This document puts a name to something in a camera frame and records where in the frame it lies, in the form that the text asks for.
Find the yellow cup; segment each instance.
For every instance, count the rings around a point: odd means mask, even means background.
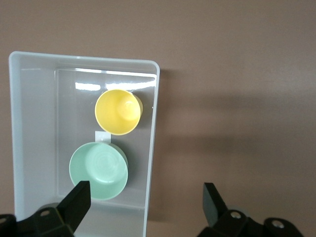
[[[113,135],[134,130],[143,112],[141,100],[121,89],[104,92],[95,104],[95,118],[100,127]]]

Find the green bowl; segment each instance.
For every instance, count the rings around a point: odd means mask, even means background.
[[[80,146],[69,163],[71,181],[90,181],[91,197],[109,200],[127,183],[128,163],[124,152],[112,143],[90,142]]]

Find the brown surface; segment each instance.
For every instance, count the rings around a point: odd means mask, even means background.
[[[13,212],[8,56],[160,65],[148,237],[206,226],[203,182],[316,233],[314,0],[0,0],[0,213]]]

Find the translucent plastic container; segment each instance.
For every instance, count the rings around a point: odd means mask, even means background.
[[[69,161],[102,131],[94,116],[106,90],[131,91],[143,103],[138,126],[113,136],[128,159],[125,189],[92,205],[77,237],[144,237],[148,215],[159,66],[153,61],[13,52],[9,58],[15,215],[60,202],[74,187]]]

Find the plastic bin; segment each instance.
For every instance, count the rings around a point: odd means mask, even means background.
[[[18,220],[41,206],[60,202],[74,187],[72,153],[103,133],[95,116],[106,90],[133,92],[144,106],[141,120],[127,135],[112,136],[128,159],[125,189],[92,205],[77,237],[146,235],[159,66],[153,61],[13,52],[9,58],[14,202]]]

